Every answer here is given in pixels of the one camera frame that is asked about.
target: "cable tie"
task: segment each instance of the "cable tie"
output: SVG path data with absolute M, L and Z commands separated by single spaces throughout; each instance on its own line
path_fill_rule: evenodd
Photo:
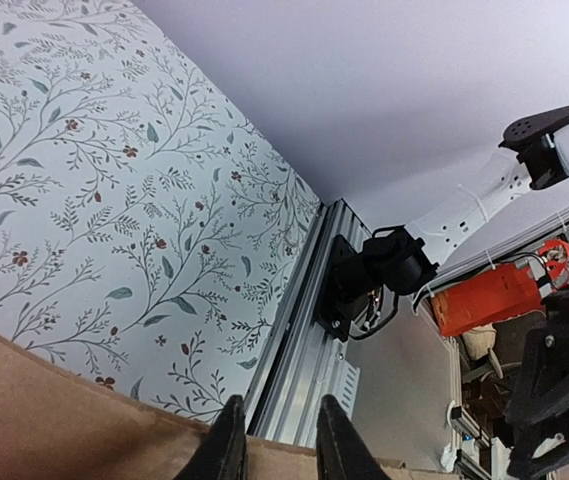
M 491 255 L 488 253 L 488 250 L 484 250 L 484 253 L 486 254 L 486 258 L 488 258 L 488 263 L 491 264 L 491 269 L 495 270 L 495 264 L 493 263 L 493 259 L 491 258 Z
M 566 223 L 564 223 L 564 219 L 562 218 L 562 216 L 558 213 L 555 214 L 557 216 L 557 218 L 560 219 L 560 222 L 562 223 L 562 230 L 564 230 L 564 233 L 567 233 L 567 228 L 566 228 Z

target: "cardboard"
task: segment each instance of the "cardboard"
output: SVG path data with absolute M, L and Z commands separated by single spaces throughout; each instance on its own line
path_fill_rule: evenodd
M 206 431 L 0 337 L 0 479 L 168 480 Z M 313 450 L 249 438 L 248 454 L 250 479 L 317 478 Z M 394 480 L 456 478 L 382 464 Z

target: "black cable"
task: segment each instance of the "black cable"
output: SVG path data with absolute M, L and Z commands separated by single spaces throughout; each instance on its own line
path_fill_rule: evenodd
M 377 237 L 378 233 L 394 232 L 395 230 L 399 230 L 400 228 L 403 228 L 402 225 L 395 225 L 392 227 L 381 227 L 381 228 L 375 229 L 373 231 L 373 238 Z
M 365 332 L 362 335 L 349 335 L 349 336 L 353 340 L 364 340 L 366 338 L 375 335 L 377 332 L 383 329 L 391 320 L 395 318 L 399 309 L 400 309 L 400 296 L 397 293 L 394 293 L 393 310 L 391 310 L 391 313 L 389 313 L 386 317 L 384 317 L 384 319 L 379 324 L 371 328 L 368 332 Z

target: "white ceiling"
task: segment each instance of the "white ceiling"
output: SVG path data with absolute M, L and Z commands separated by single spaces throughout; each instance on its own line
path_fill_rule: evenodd
M 369 227 L 424 213 L 511 121 L 569 104 L 566 0 L 136 3 Z M 559 208 L 569 185 L 542 198 Z

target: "gray floor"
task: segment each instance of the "gray floor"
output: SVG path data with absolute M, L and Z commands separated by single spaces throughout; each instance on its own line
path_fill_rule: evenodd
M 451 438 L 450 353 L 429 325 L 432 320 L 401 305 L 400 314 L 376 335 L 349 342 L 347 360 L 362 370 L 353 424 L 373 455 L 439 471 Z

